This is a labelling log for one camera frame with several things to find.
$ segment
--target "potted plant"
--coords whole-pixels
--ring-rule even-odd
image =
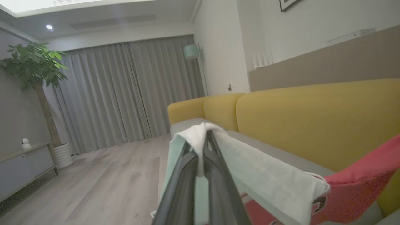
[[[5,71],[5,74],[18,79],[22,91],[29,88],[36,91],[56,153],[57,167],[62,168],[72,164],[69,144],[61,143],[49,103],[43,91],[44,82],[46,82],[46,86],[50,84],[58,86],[60,80],[67,79],[60,68],[68,68],[57,61],[57,59],[61,60],[61,55],[66,53],[49,51],[46,44],[38,43],[27,44],[26,46],[22,44],[9,45],[9,47],[8,52],[12,53],[12,57],[0,60],[0,67]]]

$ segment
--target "sofa backrest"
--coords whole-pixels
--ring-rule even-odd
[[[333,171],[350,166],[400,133],[400,79],[382,79],[245,94],[238,131]],[[400,201],[400,173],[380,196],[385,214]]]
[[[228,131],[238,131],[236,102],[243,95],[243,93],[236,93],[206,97],[203,103],[205,119]]]

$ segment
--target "wooden floor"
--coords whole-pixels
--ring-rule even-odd
[[[4,214],[1,225],[149,225],[165,179],[170,135],[75,158]]]

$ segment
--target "white towel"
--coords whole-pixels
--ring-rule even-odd
[[[202,123],[179,132],[170,143],[162,194],[170,180],[185,141],[199,155],[196,180],[195,222],[208,222],[208,181],[203,177],[203,146],[206,132],[213,130],[229,171],[240,191],[248,193],[285,225],[309,225],[312,203],[330,190],[326,181],[284,163],[230,137],[211,123]]]

